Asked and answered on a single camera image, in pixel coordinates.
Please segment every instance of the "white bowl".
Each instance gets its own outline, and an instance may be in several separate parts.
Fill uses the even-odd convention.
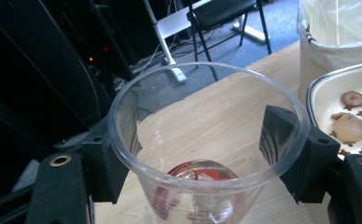
[[[362,119],[362,106],[347,110],[341,96],[347,91],[362,93],[362,64],[350,66],[322,75],[312,82],[306,94],[306,106],[312,124],[341,143],[343,152],[362,154],[362,140],[352,144],[343,144],[331,133],[334,119],[331,115],[345,112]]]

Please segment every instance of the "transparent container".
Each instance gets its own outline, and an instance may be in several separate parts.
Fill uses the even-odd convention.
[[[174,69],[186,83],[176,82]],[[295,127],[281,139],[262,128],[267,105],[295,114]],[[265,184],[296,160],[309,129],[303,105],[285,87],[220,63],[143,74],[108,115],[111,145],[138,175],[158,223],[241,222]]]

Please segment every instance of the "light wood tabletop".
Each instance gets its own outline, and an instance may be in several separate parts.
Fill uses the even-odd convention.
[[[296,42],[247,67],[271,77],[295,95],[299,95],[299,42]],[[276,178],[259,194],[242,223],[328,223],[326,195],[320,204],[296,204]],[[156,223],[137,176],[129,172],[120,193],[118,203],[96,203],[95,222],[110,223]]]

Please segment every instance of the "chair seat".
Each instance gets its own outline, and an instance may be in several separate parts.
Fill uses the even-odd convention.
[[[235,20],[253,9],[256,0],[212,0],[204,7],[194,9],[199,26],[203,30],[215,29],[217,26]]]

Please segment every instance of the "white plastic bag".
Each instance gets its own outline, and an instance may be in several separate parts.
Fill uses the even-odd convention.
[[[362,0],[299,0],[300,46],[328,70],[362,63]]]

